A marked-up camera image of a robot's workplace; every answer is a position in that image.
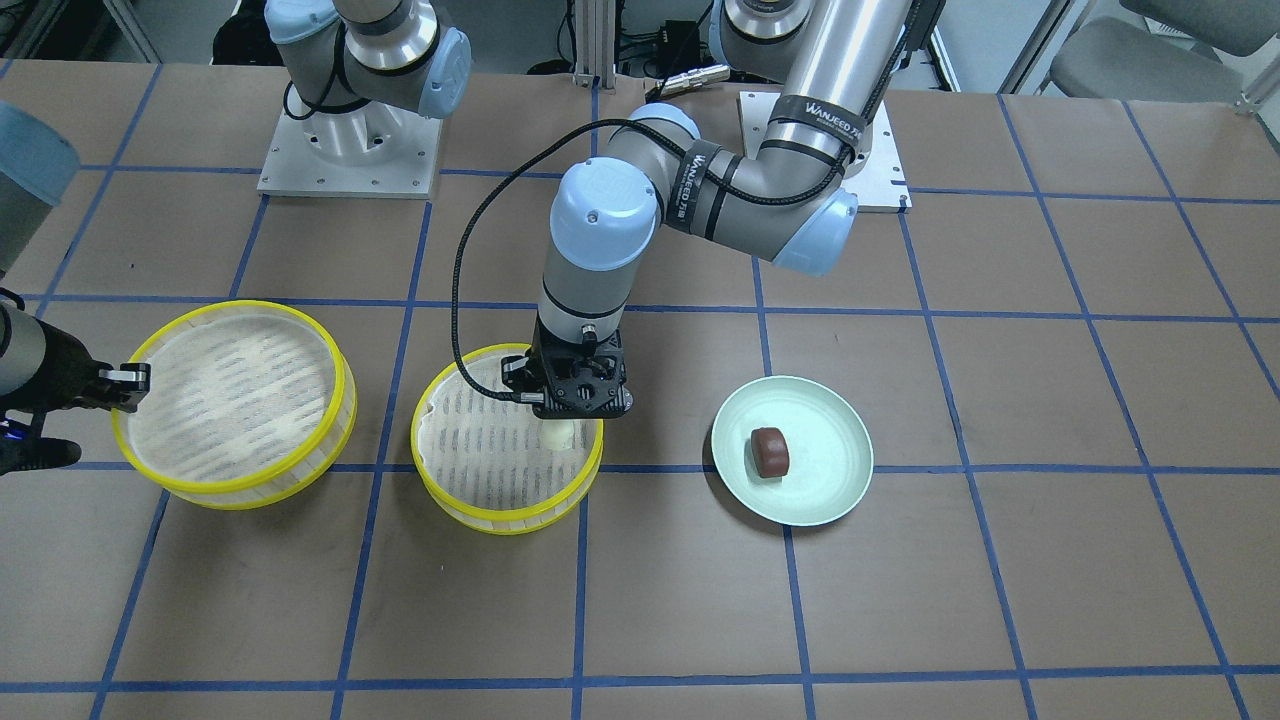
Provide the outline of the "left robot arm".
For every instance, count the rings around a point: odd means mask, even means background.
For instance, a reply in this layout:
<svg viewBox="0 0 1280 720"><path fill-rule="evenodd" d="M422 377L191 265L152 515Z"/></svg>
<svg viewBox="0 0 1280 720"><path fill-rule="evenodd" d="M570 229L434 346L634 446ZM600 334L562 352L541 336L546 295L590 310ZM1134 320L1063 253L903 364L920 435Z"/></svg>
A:
<svg viewBox="0 0 1280 720"><path fill-rule="evenodd" d="M552 201L532 343L502 361L495 397L541 419L630 410L621 322L662 228L829 272L859 209L842 183L870 151L922 13L920 1L713 3L716 58L778 86L759 149L727 147L672 102L599 120L599 155L571 167Z"/></svg>

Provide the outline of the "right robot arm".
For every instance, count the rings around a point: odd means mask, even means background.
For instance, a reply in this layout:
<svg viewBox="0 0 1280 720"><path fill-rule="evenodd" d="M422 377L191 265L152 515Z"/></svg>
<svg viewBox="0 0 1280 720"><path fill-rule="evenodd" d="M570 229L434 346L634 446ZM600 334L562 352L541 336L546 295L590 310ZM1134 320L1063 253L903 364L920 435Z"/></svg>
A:
<svg viewBox="0 0 1280 720"><path fill-rule="evenodd" d="M370 104L442 119L472 67L468 37L429 1L269 1L265 22L291 74L283 108L296 122ZM74 147L37 117L3 104L3 269L9 270L79 169ZM46 437L50 413L134 413L151 388L146 363L113 366L3 292L3 471L68 468L82 450Z"/></svg>

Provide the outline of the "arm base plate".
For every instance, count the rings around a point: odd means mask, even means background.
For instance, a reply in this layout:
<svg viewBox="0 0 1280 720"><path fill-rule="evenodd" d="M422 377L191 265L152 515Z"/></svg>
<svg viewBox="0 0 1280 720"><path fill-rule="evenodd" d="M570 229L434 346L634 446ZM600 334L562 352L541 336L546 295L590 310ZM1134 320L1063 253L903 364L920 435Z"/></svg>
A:
<svg viewBox="0 0 1280 720"><path fill-rule="evenodd" d="M765 140L765 123L778 100L777 92L741 91L739 114L744 150L755 158ZM913 206L902 170L890 114L882 106L868 132L869 151L846 170L842 188L858 197L860 213L906 213Z"/></svg>
<svg viewBox="0 0 1280 720"><path fill-rule="evenodd" d="M259 173L261 195L430 199L443 120L381 102L306 119L303 113L291 88Z"/></svg>

